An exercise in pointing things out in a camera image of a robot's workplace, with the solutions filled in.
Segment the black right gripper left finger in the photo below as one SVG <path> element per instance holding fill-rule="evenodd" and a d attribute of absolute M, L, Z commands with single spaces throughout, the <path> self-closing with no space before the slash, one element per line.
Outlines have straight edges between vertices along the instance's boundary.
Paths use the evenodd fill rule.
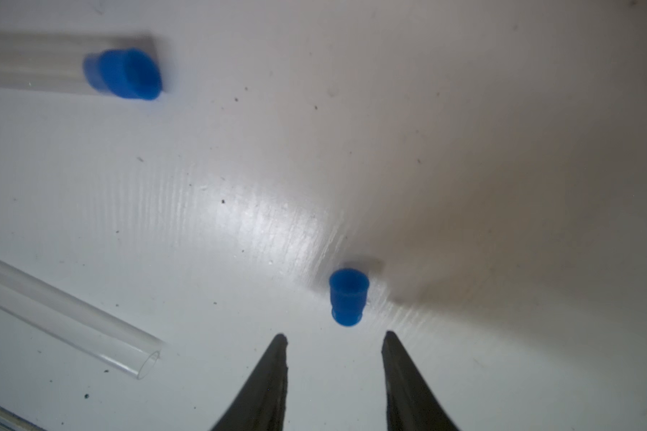
<path fill-rule="evenodd" d="M 212 431 L 283 429 L 288 393 L 287 346 L 284 334 L 273 338 Z"/>

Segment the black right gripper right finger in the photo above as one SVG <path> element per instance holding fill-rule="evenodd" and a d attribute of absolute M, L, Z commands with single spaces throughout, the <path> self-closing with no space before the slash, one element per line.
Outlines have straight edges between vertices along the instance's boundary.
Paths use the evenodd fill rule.
<path fill-rule="evenodd" d="M 382 359 L 388 430 L 459 430 L 441 407 L 399 337 L 391 330 L 384 337 Z"/>

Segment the blue stopper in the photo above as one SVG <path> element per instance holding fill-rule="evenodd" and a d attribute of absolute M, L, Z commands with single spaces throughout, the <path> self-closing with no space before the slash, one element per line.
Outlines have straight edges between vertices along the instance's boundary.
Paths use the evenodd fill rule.
<path fill-rule="evenodd" d="M 106 50 L 87 55 L 82 64 L 86 81 L 99 93 L 153 101 L 163 90 L 156 61 L 138 48 Z"/>
<path fill-rule="evenodd" d="M 332 317 L 344 327 L 361 321 L 367 304 L 370 280 L 357 269 L 338 269 L 329 278 Z"/>

